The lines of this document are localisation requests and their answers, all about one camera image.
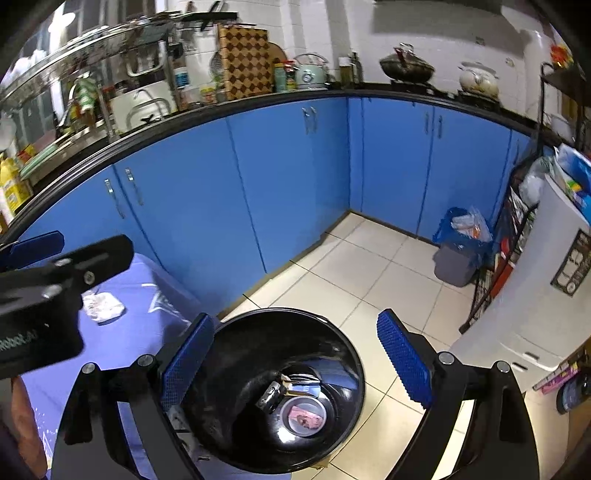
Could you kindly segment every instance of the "food package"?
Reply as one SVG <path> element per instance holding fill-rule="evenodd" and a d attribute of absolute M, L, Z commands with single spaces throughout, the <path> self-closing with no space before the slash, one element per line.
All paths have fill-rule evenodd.
<path fill-rule="evenodd" d="M 552 169 L 551 157 L 540 157 L 532 163 L 523 182 L 519 185 L 519 195 L 528 207 L 540 202 L 544 188 L 544 176 Z"/>
<path fill-rule="evenodd" d="M 591 161 L 585 155 L 562 144 L 556 162 L 585 192 L 591 193 Z"/>
<path fill-rule="evenodd" d="M 467 215 L 452 218 L 452 228 L 458 233 L 481 242 L 490 242 L 492 240 L 486 220 L 484 220 L 480 211 L 474 207 L 470 207 L 470 213 Z"/>

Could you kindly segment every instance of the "cutting board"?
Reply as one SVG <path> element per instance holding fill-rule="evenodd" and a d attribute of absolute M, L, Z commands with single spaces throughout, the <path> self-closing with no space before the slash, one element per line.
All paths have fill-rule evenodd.
<path fill-rule="evenodd" d="M 266 30 L 220 27 L 219 45 L 228 100 L 272 92 L 272 69 Z"/>

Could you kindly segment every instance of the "white teapot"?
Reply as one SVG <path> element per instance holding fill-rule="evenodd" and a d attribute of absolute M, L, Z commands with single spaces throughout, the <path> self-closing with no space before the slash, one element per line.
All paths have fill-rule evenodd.
<path fill-rule="evenodd" d="M 479 61 L 463 61 L 460 75 L 460 85 L 462 89 L 468 93 L 476 93 L 478 95 L 486 95 L 488 97 L 497 98 L 499 96 L 499 84 L 496 76 L 496 71 L 485 67 Z"/>

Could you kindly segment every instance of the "screw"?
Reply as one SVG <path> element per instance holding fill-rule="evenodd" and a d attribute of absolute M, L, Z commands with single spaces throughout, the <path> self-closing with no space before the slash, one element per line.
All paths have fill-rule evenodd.
<path fill-rule="evenodd" d="M 71 258 L 62 258 L 60 260 L 56 260 L 54 262 L 54 265 L 56 267 L 63 267 L 64 265 L 67 265 L 69 263 L 72 263 L 72 259 Z"/>
<path fill-rule="evenodd" d="M 497 362 L 496 367 L 504 374 L 507 374 L 511 371 L 511 367 L 509 366 L 509 364 L 503 360 Z"/>
<path fill-rule="evenodd" d="M 147 367 L 148 365 L 152 365 L 154 361 L 154 357 L 152 355 L 142 355 L 138 358 L 138 365 L 141 367 Z"/>
<path fill-rule="evenodd" d="M 84 374 L 91 374 L 93 371 L 95 371 L 95 365 L 92 362 L 82 367 L 82 373 Z"/>
<path fill-rule="evenodd" d="M 45 299 L 52 299 L 55 296 L 58 296 L 62 291 L 61 285 L 49 285 L 45 287 L 41 292 L 41 296 Z"/>
<path fill-rule="evenodd" d="M 95 274 L 91 271 L 84 273 L 84 283 L 87 285 L 92 285 L 95 282 Z"/>
<path fill-rule="evenodd" d="M 439 354 L 439 361 L 443 365 L 451 365 L 455 360 L 455 357 L 450 352 L 441 352 Z"/>

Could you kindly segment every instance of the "cooking oil bottle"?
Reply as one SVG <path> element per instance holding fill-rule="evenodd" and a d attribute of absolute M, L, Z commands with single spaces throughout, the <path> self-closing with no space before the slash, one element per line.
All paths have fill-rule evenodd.
<path fill-rule="evenodd" d="M 0 185 L 4 191 L 6 202 L 13 214 L 33 196 L 31 187 L 26 180 L 21 180 L 19 169 L 13 158 L 4 157 L 0 162 Z"/>

